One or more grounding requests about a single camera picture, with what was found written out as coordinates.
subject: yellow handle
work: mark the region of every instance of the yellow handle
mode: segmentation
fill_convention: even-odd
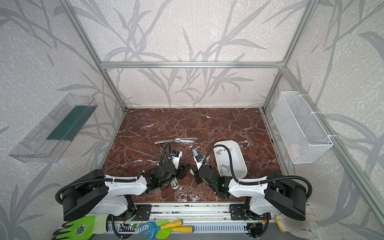
[[[170,223],[161,225],[161,229],[167,229],[167,228],[178,227],[178,226],[181,226],[182,224],[183,224],[183,223],[181,222],[181,219],[179,219],[179,220],[177,220],[177,221],[174,221],[174,222],[170,222]]]
[[[174,227],[174,228],[172,228],[172,232],[193,233],[194,232],[194,227]]]

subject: glove logo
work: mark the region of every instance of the glove logo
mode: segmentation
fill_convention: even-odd
[[[81,225],[76,229],[75,235],[80,236],[81,234],[84,233],[85,229],[86,229],[86,227],[84,226],[84,224],[81,224]]]

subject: red marble tabletop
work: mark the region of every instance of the red marble tabletop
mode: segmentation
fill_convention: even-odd
[[[155,141],[175,137],[197,137],[193,144],[175,146],[183,152],[181,162],[195,165],[192,149],[205,155],[218,141],[233,140],[241,148],[248,168],[246,178],[281,172],[258,108],[183,108],[129,109],[102,167],[104,174],[137,176],[156,167],[160,152]],[[207,161],[217,171],[214,153]],[[220,199],[204,183],[199,185],[187,173],[177,190],[169,187],[151,195],[132,196],[135,202],[217,202],[244,201],[245,198]]]

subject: white mesh basket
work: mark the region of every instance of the white mesh basket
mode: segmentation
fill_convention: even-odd
[[[294,164],[314,162],[333,146],[315,113],[297,91],[280,93],[272,117]]]

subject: wallpaper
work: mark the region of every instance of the wallpaper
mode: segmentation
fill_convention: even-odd
[[[319,228],[326,239],[384,239],[384,229],[352,180],[345,173],[332,148],[310,164],[293,164],[273,120],[272,111],[282,91],[293,91],[282,77],[265,112],[288,174],[310,181],[313,193],[308,199]]]
[[[281,61],[307,0],[71,0],[102,61]]]
[[[0,239],[51,239],[62,223],[54,195],[100,168],[123,116],[56,1],[0,2]],[[8,153],[68,93],[98,105],[57,163]]]
[[[275,79],[272,68],[109,69],[131,107],[261,107]]]
[[[320,1],[288,68],[384,196],[384,1]],[[328,239],[384,239],[384,230],[333,150],[312,164],[293,165],[271,112],[283,78],[266,108],[290,174],[311,181],[309,199]]]
[[[319,5],[288,67],[384,197],[384,1]]]

